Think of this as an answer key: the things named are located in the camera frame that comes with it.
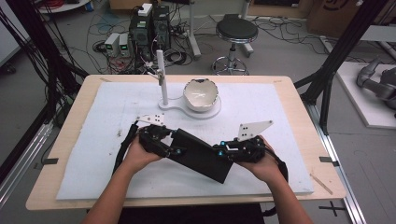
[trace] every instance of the hand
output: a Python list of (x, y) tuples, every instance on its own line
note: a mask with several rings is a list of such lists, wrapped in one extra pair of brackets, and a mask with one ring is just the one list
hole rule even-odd
[(149, 163), (160, 159), (160, 156), (149, 153), (143, 149), (142, 145), (139, 143), (139, 135), (137, 135), (131, 145), (129, 145), (128, 152), (121, 165), (127, 165), (132, 172), (137, 173)]
[[(272, 147), (261, 135), (260, 138), (264, 141), (265, 145), (267, 145), (271, 150), (273, 150)], [(259, 178), (260, 180), (266, 183), (272, 182), (272, 180), (274, 180), (275, 178), (282, 177), (282, 174), (280, 173), (277, 167), (276, 160), (268, 153), (266, 153), (265, 156), (257, 163), (238, 162), (238, 164), (247, 168), (257, 178)]]

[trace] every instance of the concrete floor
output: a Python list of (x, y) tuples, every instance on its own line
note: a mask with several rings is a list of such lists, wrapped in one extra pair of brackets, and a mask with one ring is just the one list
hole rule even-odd
[[(94, 12), (76, 9), (57, 14), (55, 18), (68, 46), (71, 47), (73, 57), (90, 74), (98, 74), (102, 70), (97, 71), (95, 68), (97, 65), (93, 65), (87, 53), (83, 51), (88, 51), (101, 67), (106, 67), (106, 59), (101, 54), (92, 51), (92, 44), (95, 41), (106, 39), (105, 35), (93, 35), (93, 33), (97, 34), (98, 30), (104, 29), (97, 23), (119, 23), (120, 26), (115, 27), (114, 32), (117, 32), (117, 29), (126, 29), (129, 25), (127, 12), (113, 12), (108, 9), (106, 3), (99, 4)], [(197, 36), (198, 45), (203, 54), (201, 59), (192, 61), (188, 65), (170, 66), (166, 68), (166, 74), (211, 74), (210, 64), (219, 56), (228, 54), (230, 44), (213, 35), (216, 24), (212, 22), (212, 19), (197, 18), (195, 22), (196, 27), (203, 25), (197, 32), (198, 34), (212, 34)], [(296, 24), (301, 25), (288, 25), (291, 33), (298, 33), (300, 37), (311, 35), (306, 32), (304, 21), (297, 21)], [(278, 28), (268, 32), (271, 35), (280, 36)], [(283, 34), (286, 38), (295, 37), (295, 35)], [(253, 76), (288, 76), (293, 81), (297, 81), (316, 72), (326, 60), (327, 54), (317, 39), (307, 39), (307, 42), (312, 44), (313, 47), (311, 47), (304, 44), (291, 44), (273, 38), (271, 35), (260, 30), (259, 37), (251, 44), (255, 52), (249, 58), (246, 58), (246, 55), (239, 49), (236, 52), (237, 57), (247, 64)], [(366, 62), (376, 55), (381, 55), (384, 62), (394, 63), (381, 49), (366, 42), (359, 43), (351, 53), (354, 58)], [(2, 148), (0, 162), (3, 162), (15, 147), (45, 104), (44, 84), (35, 74), (26, 56), (21, 52), (11, 61), (17, 68), (17, 73), (0, 76), (0, 100), (2, 102), (0, 124), (1, 127), (6, 127), (0, 129), (0, 148)], [(366, 222), (394, 222), (396, 219), (396, 175), (394, 175), (396, 131), (366, 128), (337, 78), (334, 79), (332, 85), (328, 121), (332, 143)], [(57, 129), (52, 132), (49, 141), (0, 210), (2, 223), (77, 223), (82, 220), (85, 210), (32, 212), (26, 210), (24, 206), (40, 172), (34, 169), (34, 165), (39, 162), (41, 154), (50, 145), (57, 132), (59, 132)], [(332, 202), (336, 207), (345, 207), (342, 201)], [(270, 203), (262, 204), (264, 208), (270, 206)], [(330, 206), (329, 201), (303, 202), (303, 206), (315, 223), (350, 222), (346, 211), (338, 210), (335, 214), (333, 210), (319, 209), (320, 206)], [(265, 220), (267, 223), (277, 223), (275, 217)]]

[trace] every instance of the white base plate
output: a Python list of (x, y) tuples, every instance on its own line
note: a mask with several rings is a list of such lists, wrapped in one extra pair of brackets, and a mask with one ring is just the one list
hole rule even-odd
[(161, 110), (177, 109), (183, 111), (187, 116), (192, 119), (211, 119), (214, 118), (221, 110), (221, 100), (218, 96), (218, 100), (214, 104), (213, 108), (206, 112), (196, 112), (189, 109), (186, 105), (185, 99), (181, 96), (176, 99), (168, 99), (168, 105), (163, 104), (163, 100), (158, 103)]
[[(359, 71), (366, 65), (367, 63), (343, 63), (338, 69), (338, 77), (367, 127), (396, 129), (396, 111), (376, 98), (372, 91), (356, 84)], [(382, 72), (393, 67), (394, 65), (380, 64), (371, 79), (379, 82)]]

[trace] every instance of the white pole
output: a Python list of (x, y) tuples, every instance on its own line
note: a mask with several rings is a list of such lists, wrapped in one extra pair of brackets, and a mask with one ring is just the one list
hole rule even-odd
[(248, 6), (250, 5), (250, 0), (245, 0), (244, 5), (242, 6), (241, 19), (246, 19), (248, 15)]
[(163, 51), (157, 49), (157, 60), (158, 60), (158, 68), (163, 72), (163, 76), (159, 77), (161, 83), (161, 90), (163, 91), (163, 104), (168, 105), (168, 91), (166, 89), (166, 79), (165, 79), (165, 63), (163, 60)]
[(195, 1), (190, 0), (190, 36), (194, 36), (194, 17), (195, 17), (194, 4)]

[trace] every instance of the white paper sheet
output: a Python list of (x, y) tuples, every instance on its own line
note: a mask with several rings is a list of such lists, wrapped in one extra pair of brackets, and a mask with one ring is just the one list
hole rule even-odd
[[(182, 94), (184, 84), (168, 83), (170, 98)], [(221, 111), (213, 119), (191, 119), (181, 111), (161, 111), (161, 88), (156, 83), (105, 82), (101, 85), (66, 166), (58, 200), (97, 199), (106, 187), (114, 161), (137, 116), (164, 113), (165, 125), (181, 128), (210, 145), (232, 140), (241, 123), (273, 120), (262, 135), (288, 165), (295, 193), (312, 193), (313, 185), (272, 84), (217, 83)], [(128, 198), (163, 198), (270, 193), (245, 168), (234, 164), (224, 184), (162, 159), (136, 174)]]

